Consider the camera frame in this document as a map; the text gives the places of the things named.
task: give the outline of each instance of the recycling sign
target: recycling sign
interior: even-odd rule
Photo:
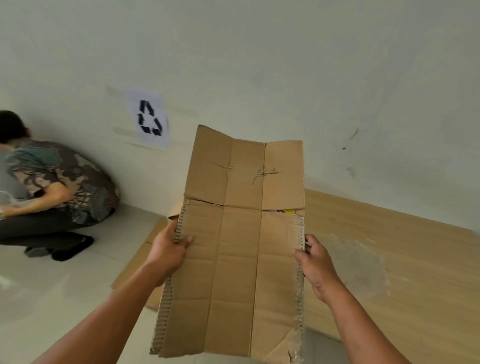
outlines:
[[[124,91],[125,100],[134,116],[135,128],[142,142],[170,146],[167,114],[160,94],[135,89]]]

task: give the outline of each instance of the left hand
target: left hand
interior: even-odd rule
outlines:
[[[0,214],[0,217],[9,218],[12,216],[16,216],[18,214],[18,209],[18,207],[12,205],[1,205],[0,210],[3,211],[3,213]]]
[[[154,272],[157,287],[181,267],[187,248],[193,242],[193,236],[187,236],[175,243],[177,225],[178,221],[172,221],[156,236],[144,263],[144,266],[150,267]]]

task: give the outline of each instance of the patterned shirt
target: patterned shirt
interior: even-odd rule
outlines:
[[[58,143],[22,139],[7,157],[7,166],[32,197],[42,196],[52,183],[63,183],[73,198],[57,208],[80,225],[103,221],[120,201],[119,190],[105,172]]]

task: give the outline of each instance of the foot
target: foot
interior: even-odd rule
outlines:
[[[48,249],[48,248],[32,248],[28,247],[25,249],[24,254],[29,257],[29,258],[37,258],[39,256],[47,256],[52,254],[53,249]]]
[[[81,243],[78,243],[75,245],[73,248],[70,248],[69,250],[56,250],[52,253],[52,259],[56,260],[58,262],[64,262],[66,260],[69,260],[76,256],[78,253],[80,253],[82,250],[85,250],[88,248],[90,245],[93,244],[94,238],[91,236],[87,236],[84,241]]]

